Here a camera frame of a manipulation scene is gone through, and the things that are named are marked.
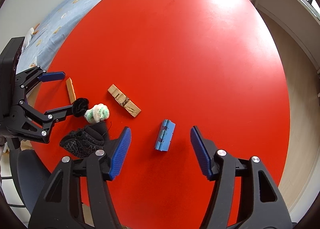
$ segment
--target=desk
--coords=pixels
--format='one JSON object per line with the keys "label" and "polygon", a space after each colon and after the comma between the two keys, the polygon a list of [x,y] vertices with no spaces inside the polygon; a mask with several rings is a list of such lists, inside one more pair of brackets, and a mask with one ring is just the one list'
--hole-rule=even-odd
{"label": "desk", "polygon": [[[213,182],[201,174],[190,128],[233,156],[257,155],[278,184],[290,112],[273,39],[249,0],[102,0],[75,27],[49,71],[65,71],[77,97],[110,109],[111,138],[124,126],[132,142],[121,173],[108,182],[120,222],[138,229],[199,228]],[[107,89],[115,84],[142,111],[133,118]],[[65,80],[41,86],[36,109],[69,104]],[[176,124],[168,152],[154,149],[163,119]],[[49,144],[33,143],[52,171],[59,147],[84,118],[57,123]],[[83,202],[88,204],[82,179]],[[236,180],[235,203],[240,184]],[[236,217],[233,208],[231,220]]]}

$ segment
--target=black scrunchie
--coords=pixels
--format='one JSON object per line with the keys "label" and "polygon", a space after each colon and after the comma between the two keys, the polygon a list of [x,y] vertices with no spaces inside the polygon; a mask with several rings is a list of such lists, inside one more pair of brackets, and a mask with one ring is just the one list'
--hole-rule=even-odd
{"label": "black scrunchie", "polygon": [[87,98],[78,98],[72,105],[72,114],[79,118],[89,109],[89,100]]}

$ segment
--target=wooden clothespin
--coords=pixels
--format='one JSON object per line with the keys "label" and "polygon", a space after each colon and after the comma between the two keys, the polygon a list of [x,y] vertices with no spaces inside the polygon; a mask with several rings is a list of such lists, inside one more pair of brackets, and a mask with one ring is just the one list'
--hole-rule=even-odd
{"label": "wooden clothespin", "polygon": [[108,92],[116,99],[116,101],[125,108],[133,117],[140,113],[140,109],[130,99],[120,91],[114,84],[110,86]]}
{"label": "wooden clothespin", "polygon": [[69,78],[68,80],[66,80],[66,84],[67,84],[68,94],[69,94],[69,98],[70,98],[70,103],[73,104],[74,101],[75,101],[77,98],[76,98],[76,94],[75,94],[75,89],[73,89],[73,85],[72,85],[72,80],[71,80],[71,78]]}

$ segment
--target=blue bedsheet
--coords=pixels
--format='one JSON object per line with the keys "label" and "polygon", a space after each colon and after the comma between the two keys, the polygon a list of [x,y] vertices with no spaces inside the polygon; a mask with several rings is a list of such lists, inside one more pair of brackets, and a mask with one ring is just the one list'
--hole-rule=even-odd
{"label": "blue bedsheet", "polygon": [[79,21],[101,0],[65,0],[38,26],[21,54],[17,73],[35,65],[48,69],[56,52]]}

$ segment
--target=metal rivet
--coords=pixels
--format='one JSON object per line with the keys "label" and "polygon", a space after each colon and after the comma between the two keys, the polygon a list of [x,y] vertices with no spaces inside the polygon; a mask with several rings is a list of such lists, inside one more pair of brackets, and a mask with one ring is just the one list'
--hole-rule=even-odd
{"label": "metal rivet", "polygon": [[104,154],[104,150],[103,149],[98,149],[97,151],[96,151],[96,155],[97,156],[102,156]]}
{"label": "metal rivet", "polygon": [[223,149],[218,150],[217,153],[219,156],[225,156],[227,154],[227,152]]}
{"label": "metal rivet", "polygon": [[63,163],[67,163],[70,161],[70,157],[69,156],[64,156],[61,160]]}
{"label": "metal rivet", "polygon": [[255,163],[259,163],[260,162],[260,159],[257,156],[253,156],[251,159]]}

